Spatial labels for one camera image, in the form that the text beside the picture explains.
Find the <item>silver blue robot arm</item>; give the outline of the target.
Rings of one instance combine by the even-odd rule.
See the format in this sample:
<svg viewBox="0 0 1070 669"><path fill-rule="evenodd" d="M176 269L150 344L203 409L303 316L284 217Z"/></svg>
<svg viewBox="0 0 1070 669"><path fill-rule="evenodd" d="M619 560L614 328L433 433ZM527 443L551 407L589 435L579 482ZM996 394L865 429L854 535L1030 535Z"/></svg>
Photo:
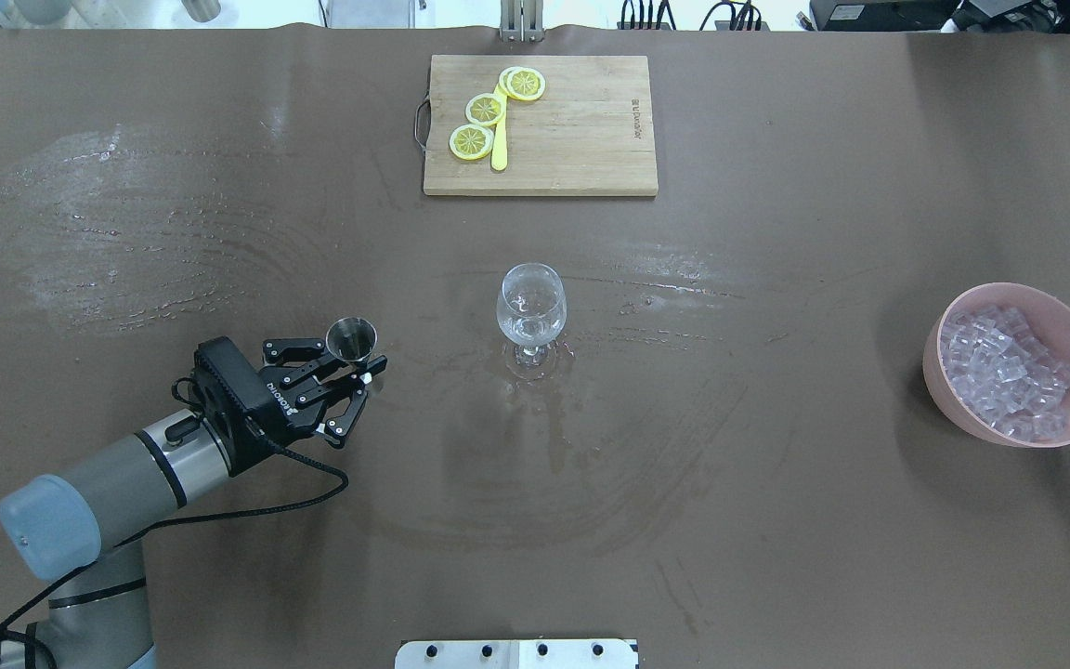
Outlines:
<svg viewBox="0 0 1070 669"><path fill-rule="evenodd" d="M153 668L157 650L146 593L143 537L219 521L179 511L271 456L348 486L343 471L294 451L323 437L343 448L387 365L361 318L323 338L271 338L254 367L229 338L200 343L174 382L182 410L116 440L89 460L33 478L0 501L0 524L46 587L22 606L47 615L22 630L0 623L0 668Z"/></svg>

